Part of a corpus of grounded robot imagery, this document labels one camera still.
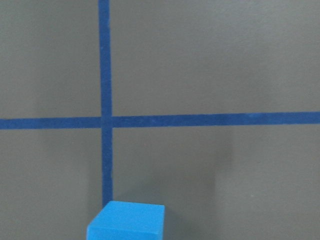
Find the blue tape centre vertical line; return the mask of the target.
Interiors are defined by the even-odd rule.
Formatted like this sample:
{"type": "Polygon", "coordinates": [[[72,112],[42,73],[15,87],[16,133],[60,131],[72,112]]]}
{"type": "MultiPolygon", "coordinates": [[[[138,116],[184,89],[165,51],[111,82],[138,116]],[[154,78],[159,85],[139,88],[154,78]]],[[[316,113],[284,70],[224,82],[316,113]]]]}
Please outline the blue tape centre vertical line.
{"type": "Polygon", "coordinates": [[[98,1],[100,94],[101,94],[101,157],[102,157],[102,205],[113,199],[113,112],[112,71],[110,42],[110,2],[98,1]]]}

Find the blue tape upper horizontal line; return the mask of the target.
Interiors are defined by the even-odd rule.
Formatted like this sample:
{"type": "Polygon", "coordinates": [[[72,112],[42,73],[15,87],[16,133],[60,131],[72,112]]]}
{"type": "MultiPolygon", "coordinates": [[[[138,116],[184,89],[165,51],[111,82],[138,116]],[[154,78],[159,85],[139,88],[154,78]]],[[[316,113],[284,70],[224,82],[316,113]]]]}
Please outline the blue tape upper horizontal line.
{"type": "Polygon", "coordinates": [[[318,111],[1,119],[2,130],[312,125],[318,111]]]}

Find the blue block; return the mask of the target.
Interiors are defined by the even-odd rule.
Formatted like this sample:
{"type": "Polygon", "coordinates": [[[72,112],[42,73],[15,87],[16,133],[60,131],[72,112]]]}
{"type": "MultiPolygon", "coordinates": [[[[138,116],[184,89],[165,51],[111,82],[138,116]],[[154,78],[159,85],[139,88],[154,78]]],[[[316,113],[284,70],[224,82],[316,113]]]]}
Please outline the blue block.
{"type": "Polygon", "coordinates": [[[90,222],[88,240],[162,240],[165,206],[110,201],[90,222]]]}

